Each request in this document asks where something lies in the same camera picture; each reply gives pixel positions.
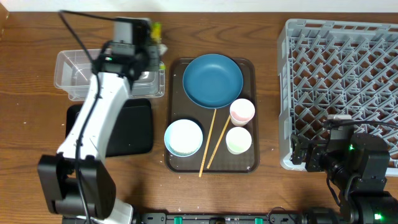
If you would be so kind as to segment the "green yellow snack wrapper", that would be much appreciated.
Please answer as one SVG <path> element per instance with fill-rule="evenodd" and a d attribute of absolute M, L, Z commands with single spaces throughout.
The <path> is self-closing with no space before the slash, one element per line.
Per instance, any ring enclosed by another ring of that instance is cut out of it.
<path fill-rule="evenodd" d="M 165 65 L 162 61 L 162 56 L 159 55 L 159 44 L 162 43 L 162 24 L 155 22 L 152 24 L 152 30 L 150 33 L 151 45 L 149 47 L 150 55 L 150 71 L 156 72 L 158 70 L 164 70 Z"/>

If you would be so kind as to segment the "white green cup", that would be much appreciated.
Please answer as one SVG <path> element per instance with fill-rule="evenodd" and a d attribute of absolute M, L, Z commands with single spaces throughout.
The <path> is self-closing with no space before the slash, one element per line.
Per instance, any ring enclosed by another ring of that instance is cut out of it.
<path fill-rule="evenodd" d="M 226 135 L 226 147 L 232 154 L 242 154 L 246 152 L 252 144 L 250 132 L 242 127 L 230 129 Z"/>

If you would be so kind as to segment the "pink cup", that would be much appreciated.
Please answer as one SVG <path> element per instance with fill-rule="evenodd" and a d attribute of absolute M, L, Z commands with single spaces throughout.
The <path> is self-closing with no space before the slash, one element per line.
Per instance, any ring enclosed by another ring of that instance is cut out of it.
<path fill-rule="evenodd" d="M 232 102 L 229 113 L 231 122 L 235 126 L 245 126 L 253 119 L 256 109 L 253 103 L 247 99 L 240 98 Z"/>

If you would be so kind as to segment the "wooden chopstick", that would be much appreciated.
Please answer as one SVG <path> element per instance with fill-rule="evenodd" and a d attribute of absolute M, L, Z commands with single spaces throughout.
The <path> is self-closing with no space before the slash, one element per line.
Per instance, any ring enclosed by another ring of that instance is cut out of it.
<path fill-rule="evenodd" d="M 230 120 L 231 120 L 231 115 L 228 116 L 228 118 L 227 118 L 227 120 L 226 120 L 226 122 L 225 122 L 225 124 L 224 124 L 224 127 L 223 127 L 223 129 L 222 129 L 222 132 L 221 132 L 221 134 L 220 134 L 220 136 L 219 136 L 219 138 L 218 138 L 218 141 L 217 141 L 217 143 L 216 143 L 216 146 L 215 146 L 215 148 L 214 148 L 214 150 L 213 150 L 213 153 L 212 153 L 212 155 L 211 155 L 211 157 L 210 157 L 209 163 L 208 163 L 208 165 L 207 165 L 207 167 L 206 167 L 207 169 L 209 169 L 209 168 L 211 167 L 211 164 L 212 164 L 212 162 L 213 162 L 213 159 L 214 159 L 214 157 L 215 157 L 215 155 L 216 155 L 216 153 L 217 153 L 217 150 L 218 150 L 218 148 L 219 148 L 219 146 L 220 146 L 220 144 L 221 144 L 221 141 L 222 141 L 222 139 L 223 139 L 223 136 L 224 136 L 224 134 L 225 134 L 226 128 L 228 127 L 228 124 L 229 124 Z"/>
<path fill-rule="evenodd" d="M 216 112 L 217 112 L 217 109 L 214 109 L 213 117 L 212 117 L 212 120 L 211 120 L 209 132 L 208 132 L 208 136 L 207 136 L 207 139 L 206 139 L 205 150 L 204 150 L 203 158 L 202 158 L 202 161 L 201 161 L 200 171 L 199 171 L 199 175 L 198 175 L 199 178 L 202 177 L 204 165 L 205 165 L 205 162 L 206 162 L 206 156 L 207 156 L 208 147 L 209 147 L 209 144 L 210 144 L 211 135 L 212 135 L 212 132 L 213 132 L 213 126 L 214 126 L 214 122 L 215 122 L 215 118 L 216 118 Z"/>

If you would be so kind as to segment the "blue plate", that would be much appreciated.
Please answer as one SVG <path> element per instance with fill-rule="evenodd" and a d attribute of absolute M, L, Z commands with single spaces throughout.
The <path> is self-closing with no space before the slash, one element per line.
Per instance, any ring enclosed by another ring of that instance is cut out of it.
<path fill-rule="evenodd" d="M 195 104 L 209 109 L 231 104 L 241 93 L 244 79 L 238 64 L 220 54 L 193 59 L 182 79 L 183 89 Z"/>

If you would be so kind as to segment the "white tissue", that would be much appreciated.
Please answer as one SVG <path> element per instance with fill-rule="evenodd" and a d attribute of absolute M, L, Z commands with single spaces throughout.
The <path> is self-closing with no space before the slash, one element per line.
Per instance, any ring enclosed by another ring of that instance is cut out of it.
<path fill-rule="evenodd" d="M 168 50 L 168 48 L 167 48 L 167 46 L 165 44 L 159 44 L 158 48 L 159 48 L 159 55 L 160 56 L 164 55 L 167 52 L 167 50 Z"/>

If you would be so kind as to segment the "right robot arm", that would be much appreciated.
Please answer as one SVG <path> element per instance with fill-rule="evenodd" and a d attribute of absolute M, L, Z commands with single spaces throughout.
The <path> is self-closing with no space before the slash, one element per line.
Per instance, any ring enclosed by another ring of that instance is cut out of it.
<path fill-rule="evenodd" d="M 390 155 L 380 137 L 349 133 L 327 141 L 292 137 L 292 162 L 305 163 L 307 172 L 325 172 L 335 185 L 336 204 L 346 223 L 397 223 L 397 199 L 384 188 Z"/>

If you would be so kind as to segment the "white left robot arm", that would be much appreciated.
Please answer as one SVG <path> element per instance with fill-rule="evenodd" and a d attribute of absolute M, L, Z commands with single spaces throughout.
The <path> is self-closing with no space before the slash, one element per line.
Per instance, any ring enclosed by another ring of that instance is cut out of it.
<path fill-rule="evenodd" d="M 154 41 L 108 41 L 90 60 L 90 87 L 74 125 L 56 155 L 43 155 L 38 163 L 50 213 L 86 223 L 132 223 L 133 206 L 117 199 L 116 184 L 105 168 L 106 151 L 134 82 L 144 72 L 159 71 L 166 51 Z"/>

